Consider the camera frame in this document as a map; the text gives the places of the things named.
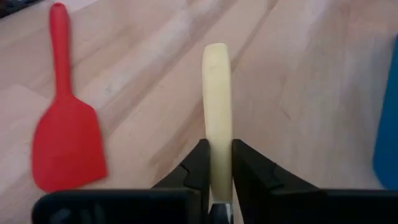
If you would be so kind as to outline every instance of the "silicone spatula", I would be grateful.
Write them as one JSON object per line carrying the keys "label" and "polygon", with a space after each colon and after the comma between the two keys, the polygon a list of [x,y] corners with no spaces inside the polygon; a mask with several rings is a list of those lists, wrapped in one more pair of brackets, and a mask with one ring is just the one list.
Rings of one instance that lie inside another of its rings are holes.
{"label": "silicone spatula", "polygon": [[72,93],[69,16],[66,7],[50,8],[55,98],[39,121],[32,145],[32,174],[46,192],[70,189],[106,176],[95,110]]}
{"label": "silicone spatula", "polygon": [[210,143],[211,213],[226,214],[220,223],[232,223],[232,97],[231,65],[223,43],[207,45],[203,52],[203,110]]}

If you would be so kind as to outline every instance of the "countertop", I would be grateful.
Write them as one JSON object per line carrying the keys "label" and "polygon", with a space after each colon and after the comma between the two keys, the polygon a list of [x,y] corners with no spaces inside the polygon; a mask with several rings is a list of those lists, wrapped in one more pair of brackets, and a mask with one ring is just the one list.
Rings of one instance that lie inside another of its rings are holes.
{"label": "countertop", "polygon": [[[204,135],[201,56],[224,42],[234,137],[319,187],[381,188],[373,146],[394,0],[64,0],[73,87],[97,111],[109,176],[148,188]],[[0,20],[0,223],[29,223],[35,125],[53,98],[43,1]]]}

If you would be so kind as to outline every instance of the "clamp jaw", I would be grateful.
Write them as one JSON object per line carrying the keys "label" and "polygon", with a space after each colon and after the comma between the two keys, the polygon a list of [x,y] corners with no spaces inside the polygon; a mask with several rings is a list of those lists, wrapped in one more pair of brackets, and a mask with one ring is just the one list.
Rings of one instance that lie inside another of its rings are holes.
{"label": "clamp jaw", "polygon": [[[235,139],[233,180],[245,224],[397,220],[398,192],[319,189]],[[165,178],[145,190],[69,190],[42,197],[33,224],[228,223],[210,213],[210,146],[202,139]]]}

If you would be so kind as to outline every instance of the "spatula head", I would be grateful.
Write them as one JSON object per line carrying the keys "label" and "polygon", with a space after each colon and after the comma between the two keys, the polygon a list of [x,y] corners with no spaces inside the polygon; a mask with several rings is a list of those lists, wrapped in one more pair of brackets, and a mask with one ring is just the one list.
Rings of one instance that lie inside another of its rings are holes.
{"label": "spatula head", "polygon": [[73,95],[55,99],[37,125],[32,146],[35,183],[46,192],[106,175],[95,110]]}

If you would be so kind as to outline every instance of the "blue container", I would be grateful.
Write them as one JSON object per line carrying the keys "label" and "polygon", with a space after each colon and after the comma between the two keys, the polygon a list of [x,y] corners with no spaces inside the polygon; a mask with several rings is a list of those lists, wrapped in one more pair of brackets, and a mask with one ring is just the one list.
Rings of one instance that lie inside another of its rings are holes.
{"label": "blue container", "polygon": [[379,131],[373,155],[373,169],[380,183],[398,190],[398,41],[395,42],[391,68],[384,95]]}

